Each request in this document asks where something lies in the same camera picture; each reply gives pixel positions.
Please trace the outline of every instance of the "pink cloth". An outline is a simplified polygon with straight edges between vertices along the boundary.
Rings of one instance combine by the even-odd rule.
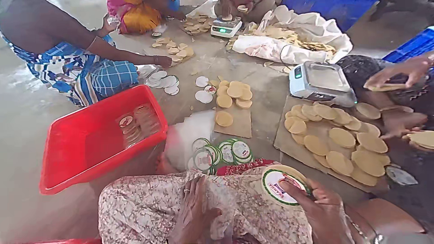
[[[124,0],[107,0],[107,10],[108,13],[112,16],[116,16],[118,18],[122,18],[126,11],[123,11],[120,16],[118,16],[118,11],[120,9],[124,9],[127,7],[127,9],[130,9],[133,7],[134,4],[126,3]]]
[[[251,168],[261,167],[261,166],[269,166],[276,164],[277,162],[273,160],[263,159],[263,158],[257,158],[253,163],[248,164],[242,164],[242,165],[229,165],[229,166],[223,166],[220,169],[217,170],[218,176],[223,175],[240,175],[244,171],[247,171]]]
[[[119,33],[127,33],[127,26],[124,22],[124,15],[128,10],[134,7],[132,3],[126,3],[124,0],[107,0],[107,10],[111,16],[115,16],[121,22]]]

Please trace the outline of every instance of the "plastic sheet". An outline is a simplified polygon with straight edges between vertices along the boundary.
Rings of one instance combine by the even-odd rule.
[[[294,30],[302,40],[320,42],[336,48],[336,53],[327,57],[325,51],[311,51],[267,36],[260,36],[265,28],[279,23],[283,27]],[[350,38],[342,33],[335,20],[325,20],[319,13],[296,14],[284,5],[265,14],[255,35],[239,36],[233,44],[233,50],[250,56],[287,64],[300,64],[305,61],[336,63],[346,56],[353,48]]]

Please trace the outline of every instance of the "hand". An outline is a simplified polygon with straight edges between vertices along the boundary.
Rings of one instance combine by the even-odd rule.
[[[432,61],[427,57],[414,57],[404,63],[395,64],[390,67],[386,67],[382,71],[376,73],[369,78],[364,87],[381,87],[393,76],[403,73],[408,75],[408,80],[405,83],[407,88],[410,88],[416,84],[422,77],[424,77],[429,68],[432,66]]]
[[[350,229],[346,225],[341,197],[337,193],[325,189],[316,181],[308,179],[307,183],[312,188],[316,201],[308,198],[306,192],[287,181],[281,181],[279,185],[296,199],[305,211],[307,221],[312,226],[313,242],[321,244],[354,243]]]
[[[118,23],[113,22],[109,24],[107,19],[110,17],[110,15],[107,13],[104,18],[102,19],[102,28],[107,31],[108,33],[115,31],[118,28]]]
[[[172,65],[172,59],[167,56],[154,56],[154,61],[156,65],[161,65],[165,69]]]
[[[218,208],[202,212],[205,176],[187,182],[185,190],[189,191],[183,191],[181,210],[169,236],[169,244],[197,243],[203,233],[209,231],[211,222],[221,215]]]

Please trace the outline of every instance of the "blue patterned cloth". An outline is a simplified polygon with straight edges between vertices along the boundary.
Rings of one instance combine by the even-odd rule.
[[[1,33],[0,36],[27,62],[36,78],[56,88],[76,105],[89,106],[138,84],[137,68],[128,61],[103,59],[66,42],[35,54],[15,46]],[[109,35],[103,40],[115,45]]]

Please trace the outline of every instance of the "concrete floor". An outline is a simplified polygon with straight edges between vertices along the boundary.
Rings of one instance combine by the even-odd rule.
[[[99,28],[106,13],[104,0],[56,0],[62,9],[89,29]],[[383,57],[427,25],[425,20],[407,13],[390,13],[370,23],[365,15],[349,31],[355,45],[353,53]],[[253,138],[248,140],[256,157],[279,160],[300,170],[307,177],[337,191],[347,203],[368,197],[364,192],[317,170],[311,169],[273,147],[273,141],[288,90],[287,76],[263,67],[264,60],[226,52],[225,43],[207,34],[191,37],[173,24],[164,33],[177,43],[191,45],[196,56],[168,70],[180,78],[180,92],[168,96],[153,90],[170,125],[183,121],[192,112],[211,109],[215,102],[195,100],[194,79],[205,75],[217,79],[239,80],[251,85]],[[112,34],[117,47],[143,54],[159,54],[150,48],[148,36]],[[199,73],[191,76],[192,70]],[[33,78],[8,47],[0,43],[0,108],[3,132],[0,135],[0,243],[45,241],[97,236],[97,196],[89,184],[72,186],[54,196],[39,194],[38,183],[46,132],[53,120],[77,110],[62,95],[47,90]],[[225,135],[217,135],[217,140]]]

